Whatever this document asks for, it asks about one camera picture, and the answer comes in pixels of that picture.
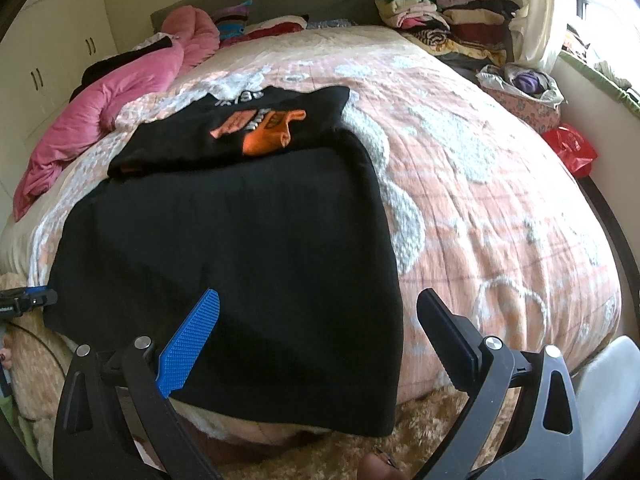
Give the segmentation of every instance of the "red plastic bag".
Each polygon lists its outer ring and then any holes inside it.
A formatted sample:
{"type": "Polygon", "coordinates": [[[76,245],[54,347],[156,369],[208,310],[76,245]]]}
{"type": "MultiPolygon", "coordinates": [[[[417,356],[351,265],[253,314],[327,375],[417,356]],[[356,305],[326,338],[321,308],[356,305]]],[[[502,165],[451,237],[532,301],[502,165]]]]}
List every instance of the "red plastic bag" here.
{"type": "Polygon", "coordinates": [[[598,158],[598,154],[574,127],[560,124],[543,133],[542,138],[575,178],[589,176],[591,163],[598,158]]]}

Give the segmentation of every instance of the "orange print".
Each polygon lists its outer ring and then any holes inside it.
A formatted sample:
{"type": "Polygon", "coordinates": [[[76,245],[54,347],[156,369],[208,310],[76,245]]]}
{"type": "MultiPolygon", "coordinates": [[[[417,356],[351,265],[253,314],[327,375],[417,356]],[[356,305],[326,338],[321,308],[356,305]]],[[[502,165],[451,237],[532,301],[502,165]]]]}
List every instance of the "orange print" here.
{"type": "Polygon", "coordinates": [[[286,147],[291,142],[289,121],[302,121],[304,110],[268,112],[258,127],[247,133],[242,142],[242,153],[249,156],[266,155],[286,147]]]}
{"type": "Polygon", "coordinates": [[[227,120],[215,130],[211,130],[211,137],[219,139],[223,135],[234,134],[242,130],[251,119],[257,114],[258,110],[242,110],[241,112],[232,113],[227,120]]]}

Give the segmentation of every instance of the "beige blanket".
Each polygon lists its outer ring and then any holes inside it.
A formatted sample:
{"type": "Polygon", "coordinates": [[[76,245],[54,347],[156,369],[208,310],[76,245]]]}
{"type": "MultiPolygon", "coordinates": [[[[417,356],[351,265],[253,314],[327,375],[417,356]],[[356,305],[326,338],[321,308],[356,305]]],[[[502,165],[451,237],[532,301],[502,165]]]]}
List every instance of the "beige blanket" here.
{"type": "MultiPolygon", "coordinates": [[[[388,213],[404,301],[399,404],[447,382],[415,315],[426,287],[512,348],[557,345],[569,368],[608,341],[620,317],[620,285],[607,239],[575,181],[526,124],[383,27],[306,30],[238,44],[169,92],[127,105],[117,130],[38,200],[46,206],[8,225],[2,252],[11,252],[5,245],[12,230],[22,245],[28,238],[22,263],[28,281],[46,283],[66,216],[106,177],[141,122],[206,92],[230,99],[268,85],[311,91],[331,84],[351,88],[343,118],[369,152],[388,213]]],[[[185,405],[178,410],[220,438],[277,443],[299,429],[185,405]]]]}

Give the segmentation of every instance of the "striped garment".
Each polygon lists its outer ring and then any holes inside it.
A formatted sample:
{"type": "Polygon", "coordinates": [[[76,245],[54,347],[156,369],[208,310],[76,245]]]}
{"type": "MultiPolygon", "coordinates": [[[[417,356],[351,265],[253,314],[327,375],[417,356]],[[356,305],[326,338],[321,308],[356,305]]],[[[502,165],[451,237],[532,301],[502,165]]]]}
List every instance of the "striped garment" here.
{"type": "Polygon", "coordinates": [[[220,41],[242,36],[249,19],[249,6],[252,3],[252,0],[247,0],[240,5],[219,9],[211,15],[211,19],[220,31],[220,41]]]}

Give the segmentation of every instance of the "white curtain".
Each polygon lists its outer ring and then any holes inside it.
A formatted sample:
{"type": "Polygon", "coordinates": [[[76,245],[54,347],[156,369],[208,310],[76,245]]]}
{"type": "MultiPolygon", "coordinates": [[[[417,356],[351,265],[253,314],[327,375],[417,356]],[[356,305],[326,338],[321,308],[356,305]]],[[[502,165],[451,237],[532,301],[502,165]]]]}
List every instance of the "white curtain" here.
{"type": "Polygon", "coordinates": [[[522,8],[509,25],[514,62],[551,72],[562,49],[568,18],[575,11],[575,0],[522,0],[522,8]]]}

